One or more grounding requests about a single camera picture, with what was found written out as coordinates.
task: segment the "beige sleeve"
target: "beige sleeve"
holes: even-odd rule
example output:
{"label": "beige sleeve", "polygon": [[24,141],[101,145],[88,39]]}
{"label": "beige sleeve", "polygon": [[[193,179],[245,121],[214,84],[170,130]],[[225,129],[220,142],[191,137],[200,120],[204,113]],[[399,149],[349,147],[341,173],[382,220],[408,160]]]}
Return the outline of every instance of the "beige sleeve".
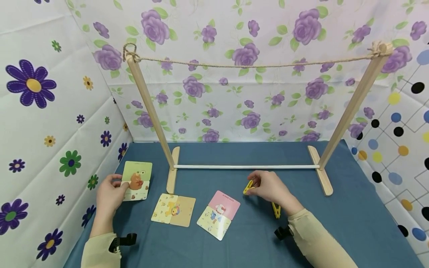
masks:
{"label": "beige sleeve", "polygon": [[306,209],[288,217],[290,231],[314,268],[357,268],[352,258]]}
{"label": "beige sleeve", "polygon": [[90,238],[83,249],[81,268],[120,268],[121,253],[109,252],[116,234],[107,233]]}

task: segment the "blue dot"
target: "blue dot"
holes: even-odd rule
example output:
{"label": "blue dot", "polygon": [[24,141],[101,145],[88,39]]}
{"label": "blue dot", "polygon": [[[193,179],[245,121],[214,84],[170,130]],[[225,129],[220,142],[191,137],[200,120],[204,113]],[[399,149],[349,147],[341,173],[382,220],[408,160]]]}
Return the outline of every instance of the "blue dot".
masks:
{"label": "blue dot", "polygon": [[389,180],[394,185],[400,185],[402,183],[402,177],[398,173],[389,173]]}
{"label": "blue dot", "polygon": [[402,118],[402,116],[400,113],[393,113],[392,116],[390,117],[390,119],[394,123],[398,123],[399,121],[401,121],[401,118]]}
{"label": "blue dot", "polygon": [[414,237],[419,241],[425,241],[426,240],[426,233],[419,228],[413,228],[411,231],[414,235]]}
{"label": "blue dot", "polygon": [[429,49],[422,51],[418,56],[417,56],[417,63],[420,65],[427,65],[429,64]]}
{"label": "blue dot", "polygon": [[423,119],[426,123],[429,123],[429,110],[425,112],[425,114],[423,115]]}
{"label": "blue dot", "polygon": [[378,148],[378,142],[374,139],[368,141],[368,146],[370,149],[376,150]]}

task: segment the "black dot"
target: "black dot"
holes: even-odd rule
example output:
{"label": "black dot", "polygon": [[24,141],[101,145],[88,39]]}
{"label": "black dot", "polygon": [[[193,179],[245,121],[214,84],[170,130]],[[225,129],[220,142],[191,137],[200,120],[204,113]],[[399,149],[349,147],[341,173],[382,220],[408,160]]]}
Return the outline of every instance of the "black dot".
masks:
{"label": "black dot", "polygon": [[429,208],[428,207],[422,208],[422,215],[426,220],[429,221]]}
{"label": "black dot", "polygon": [[423,89],[425,89],[425,84],[423,84],[422,82],[414,83],[411,86],[411,92],[414,94],[421,93],[423,91]]}
{"label": "black dot", "polygon": [[397,126],[393,130],[393,134],[395,134],[396,137],[400,137],[400,136],[402,136],[404,134],[404,129],[401,128],[400,126]]}
{"label": "black dot", "polygon": [[407,228],[405,228],[404,226],[402,226],[402,225],[398,225],[398,228],[399,228],[399,230],[401,231],[401,233],[405,236],[405,237],[407,237],[408,236],[408,230],[407,230]]}
{"label": "black dot", "polygon": [[373,128],[378,128],[379,125],[380,125],[380,121],[378,121],[377,119],[374,119],[373,121],[371,121],[371,126]]}
{"label": "black dot", "polygon": [[380,183],[381,182],[381,175],[380,173],[378,173],[377,171],[372,173],[372,180],[376,183]]}

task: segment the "wooden base foot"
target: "wooden base foot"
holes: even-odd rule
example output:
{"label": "wooden base foot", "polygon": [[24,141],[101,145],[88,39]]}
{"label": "wooden base foot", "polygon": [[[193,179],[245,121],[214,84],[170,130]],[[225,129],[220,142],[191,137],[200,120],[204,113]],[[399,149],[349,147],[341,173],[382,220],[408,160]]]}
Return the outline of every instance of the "wooden base foot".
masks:
{"label": "wooden base foot", "polygon": [[[179,152],[180,152],[180,147],[175,147],[173,149],[172,155],[173,155],[173,160],[175,165],[179,163]],[[169,193],[170,195],[174,194],[174,187],[176,186],[176,173],[177,173],[177,169],[173,169],[168,172],[167,193]]]}
{"label": "wooden base foot", "polygon": [[[313,164],[317,165],[320,160],[319,153],[313,146],[307,146],[308,152],[310,153]],[[322,185],[323,193],[325,196],[331,196],[334,193],[331,182],[329,181],[328,175],[324,169],[316,169],[317,176],[319,177],[320,184]]]}

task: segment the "blue table surface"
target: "blue table surface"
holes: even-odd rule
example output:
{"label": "blue table surface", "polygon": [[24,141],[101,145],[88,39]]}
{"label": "blue table surface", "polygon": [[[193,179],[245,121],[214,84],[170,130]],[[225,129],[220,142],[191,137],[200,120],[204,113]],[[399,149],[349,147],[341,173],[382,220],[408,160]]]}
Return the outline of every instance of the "blue table surface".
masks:
{"label": "blue table surface", "polygon": [[[307,145],[321,155],[327,142],[180,143],[180,164],[298,165],[311,164]],[[156,223],[151,215],[166,193],[168,163],[158,143],[132,143],[125,161],[152,162],[148,198],[124,202],[114,218],[119,236],[137,233],[137,244],[121,247],[122,268],[140,267],[311,267],[291,237],[279,241],[274,231],[287,224],[282,211],[275,219],[271,204],[256,196],[243,196],[250,170],[182,169],[177,172],[175,194],[196,198],[188,228]],[[334,193],[323,195],[314,170],[278,170],[292,194],[320,220],[359,267],[423,267],[391,215],[341,141],[326,166]],[[217,190],[241,203],[222,241],[196,224]],[[79,267],[90,223],[64,267]]]}

